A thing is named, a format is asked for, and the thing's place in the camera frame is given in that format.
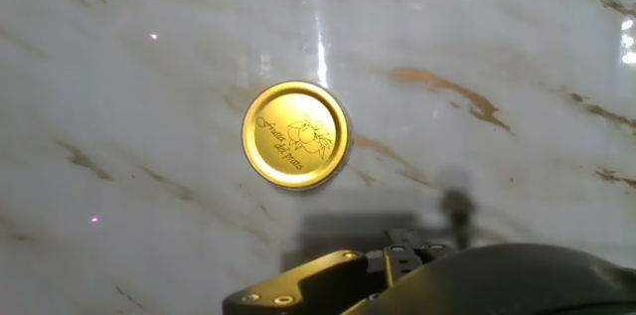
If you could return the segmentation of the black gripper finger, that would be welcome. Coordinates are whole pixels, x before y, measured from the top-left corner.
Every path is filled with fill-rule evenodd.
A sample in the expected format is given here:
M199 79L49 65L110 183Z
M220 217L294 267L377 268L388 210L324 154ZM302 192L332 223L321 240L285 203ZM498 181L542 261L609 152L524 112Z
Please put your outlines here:
M337 250L227 296L223 315L332 315L378 299L450 246L419 230L392 229L379 250Z

